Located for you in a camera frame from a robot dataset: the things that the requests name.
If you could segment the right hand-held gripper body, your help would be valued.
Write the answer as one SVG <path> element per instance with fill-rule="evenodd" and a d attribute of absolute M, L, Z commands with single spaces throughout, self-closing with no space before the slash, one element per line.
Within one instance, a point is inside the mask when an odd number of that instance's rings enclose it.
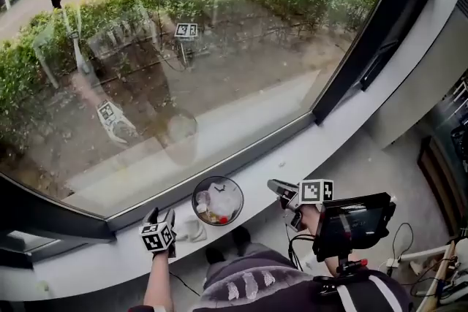
<path fill-rule="evenodd" d="M 290 221 L 287 224 L 295 232 L 305 230 L 302 224 L 301 207 L 303 205 L 321 205 L 333 200 L 334 182 L 332 180 L 303 180 L 298 185 L 298 191 L 292 191 L 292 200 L 288 209 Z"/>

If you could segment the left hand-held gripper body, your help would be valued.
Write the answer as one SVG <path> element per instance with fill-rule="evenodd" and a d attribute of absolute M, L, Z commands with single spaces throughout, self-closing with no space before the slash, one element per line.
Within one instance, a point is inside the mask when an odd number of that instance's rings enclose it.
<path fill-rule="evenodd" d="M 174 221 L 144 223 L 140 228 L 140 237 L 146 250 L 154 256 L 166 252 L 168 258 L 176 257 L 176 233 Z"/>

